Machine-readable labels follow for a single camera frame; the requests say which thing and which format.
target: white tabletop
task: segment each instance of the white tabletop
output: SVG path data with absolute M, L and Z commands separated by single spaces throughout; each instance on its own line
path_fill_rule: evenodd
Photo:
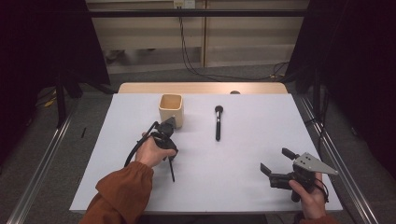
M 105 175 L 122 168 L 141 133 L 160 121 L 161 94 L 115 94 L 78 192 L 70 207 L 85 212 Z M 301 210 L 291 191 L 273 189 L 260 171 L 292 171 L 281 154 L 318 153 L 290 94 L 183 94 L 185 120 L 172 139 L 179 152 L 172 182 L 167 161 L 154 167 L 146 214 L 263 213 Z M 215 139 L 215 106 L 222 105 L 221 140 Z M 329 178 L 328 211 L 342 210 Z

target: cardboard cup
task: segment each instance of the cardboard cup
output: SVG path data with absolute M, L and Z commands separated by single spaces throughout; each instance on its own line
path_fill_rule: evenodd
M 181 95 L 164 94 L 163 97 L 161 97 L 159 109 L 162 122 L 175 116 L 177 128 L 183 126 L 184 106 Z

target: human hand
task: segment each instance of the human hand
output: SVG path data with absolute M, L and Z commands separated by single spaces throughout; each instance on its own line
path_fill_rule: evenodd
M 176 151 L 173 149 L 162 149 L 158 147 L 157 144 L 155 144 L 154 138 L 150 136 L 136 151 L 134 160 L 152 168 L 158 165 L 163 158 L 175 156 L 176 154 Z
M 320 181 L 322 180 L 321 173 L 315 173 L 315 177 Z M 319 187 L 323 188 L 323 184 L 318 180 L 316 180 L 315 183 Z M 325 200 L 322 191 L 320 191 L 318 188 L 314 188 L 311 193 L 308 193 L 303 188 L 303 186 L 301 186 L 301 184 L 295 180 L 289 181 L 289 185 L 301 197 L 301 205 L 305 219 L 316 219 L 326 216 L 326 210 L 324 206 Z

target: person's arm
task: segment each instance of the person's arm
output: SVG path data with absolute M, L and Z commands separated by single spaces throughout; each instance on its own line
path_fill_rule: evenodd
M 173 149 L 157 147 L 150 137 L 127 167 L 101 179 L 80 224 L 85 223 L 136 223 L 142 215 L 152 189 L 153 170 L 164 157 L 174 156 Z
M 323 188 L 322 174 L 316 173 L 316 184 Z M 291 180 L 289 182 L 291 188 L 296 191 L 301 197 L 301 205 L 303 208 L 304 219 L 300 224 L 337 224 L 338 221 L 334 217 L 326 214 L 325 200 L 323 192 L 319 189 L 314 189 L 311 193 L 306 190 L 297 181 Z

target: orange jacket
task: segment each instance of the orange jacket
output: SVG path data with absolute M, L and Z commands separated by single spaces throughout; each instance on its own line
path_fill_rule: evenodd
M 99 191 L 88 206 L 80 224 L 137 223 L 143 214 L 152 189 L 154 171 L 137 161 L 101 179 Z M 334 224 L 333 217 L 302 220 L 300 224 Z

